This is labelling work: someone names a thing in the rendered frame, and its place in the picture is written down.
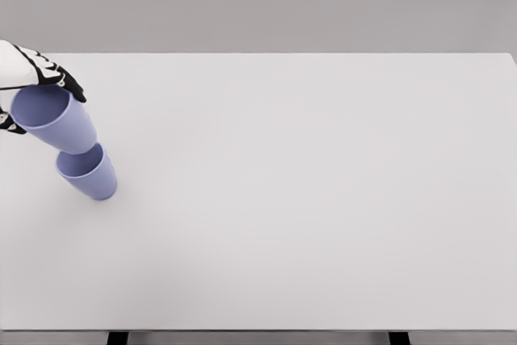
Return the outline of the lavender blue plastic cup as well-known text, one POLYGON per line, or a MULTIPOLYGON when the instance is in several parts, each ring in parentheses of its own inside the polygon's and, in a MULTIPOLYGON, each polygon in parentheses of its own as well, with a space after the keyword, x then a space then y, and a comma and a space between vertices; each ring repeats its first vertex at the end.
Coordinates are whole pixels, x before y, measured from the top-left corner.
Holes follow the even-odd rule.
POLYGON ((11 115, 29 134, 68 154, 84 154, 98 141, 83 104, 59 86, 19 90, 11 101, 11 115))
POLYGON ((106 200, 116 193, 116 171, 99 142, 83 154, 60 151, 55 164, 64 180, 93 200, 106 200))

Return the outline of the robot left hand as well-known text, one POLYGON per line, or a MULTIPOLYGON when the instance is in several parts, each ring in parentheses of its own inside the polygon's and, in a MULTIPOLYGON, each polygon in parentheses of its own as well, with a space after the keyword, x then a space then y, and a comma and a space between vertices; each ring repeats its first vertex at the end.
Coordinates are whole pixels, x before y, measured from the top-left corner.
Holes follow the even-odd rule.
POLYGON ((0 39, 0 90, 27 86, 57 85, 80 103, 86 103, 84 89, 63 66, 41 52, 0 39))

